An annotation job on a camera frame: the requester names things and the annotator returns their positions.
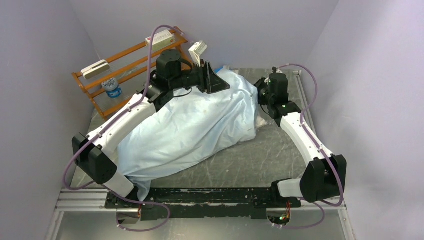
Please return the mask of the white pillow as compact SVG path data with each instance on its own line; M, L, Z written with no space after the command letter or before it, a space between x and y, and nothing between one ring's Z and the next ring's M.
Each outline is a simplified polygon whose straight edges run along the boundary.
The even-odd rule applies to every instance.
M255 117L255 128L259 129L266 126L267 124L268 122L261 116L260 112L257 111Z

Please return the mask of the light blue pillowcase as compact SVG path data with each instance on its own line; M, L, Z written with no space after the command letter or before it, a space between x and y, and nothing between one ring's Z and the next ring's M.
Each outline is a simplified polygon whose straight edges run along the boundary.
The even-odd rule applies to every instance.
M206 94L182 90L118 145L118 170L146 199L153 180L191 168L256 133L258 90L243 76L222 69L230 88Z

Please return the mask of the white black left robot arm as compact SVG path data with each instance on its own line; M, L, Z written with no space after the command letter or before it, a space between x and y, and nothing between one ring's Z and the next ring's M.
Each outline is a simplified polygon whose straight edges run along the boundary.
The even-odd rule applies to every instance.
M113 117L87 135L72 139L72 161L95 183L118 195L126 208L139 200L139 189L118 171L110 159L121 141L144 120L157 113L174 96L174 91L196 87L201 93L214 94L230 89L230 85L212 69L209 61L191 64L176 49L161 52L156 69L148 76L145 88L137 92Z

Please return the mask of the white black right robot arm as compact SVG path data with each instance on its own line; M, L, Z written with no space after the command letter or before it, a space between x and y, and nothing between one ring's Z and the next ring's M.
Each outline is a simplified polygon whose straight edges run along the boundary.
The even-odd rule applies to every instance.
M270 202L282 207L289 198L301 198L309 203L341 197L344 193L347 161L335 155L313 133L305 114L289 99L289 80L280 70L262 77L255 83L258 104L288 134L305 162L301 178L273 182Z

